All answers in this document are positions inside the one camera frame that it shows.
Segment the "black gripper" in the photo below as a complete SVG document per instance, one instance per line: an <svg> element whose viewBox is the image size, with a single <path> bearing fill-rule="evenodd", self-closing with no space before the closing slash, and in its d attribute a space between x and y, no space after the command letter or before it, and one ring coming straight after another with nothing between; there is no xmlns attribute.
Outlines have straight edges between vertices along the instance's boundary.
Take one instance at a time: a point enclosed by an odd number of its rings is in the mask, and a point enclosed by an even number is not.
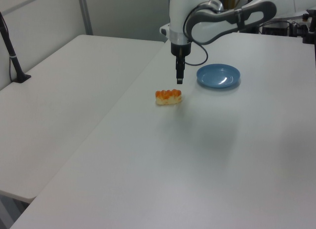
<svg viewBox="0 0 316 229"><path fill-rule="evenodd" d="M176 56L176 82L183 83L185 70L185 57L191 53L191 43L178 45L171 43L171 53Z"/></svg>

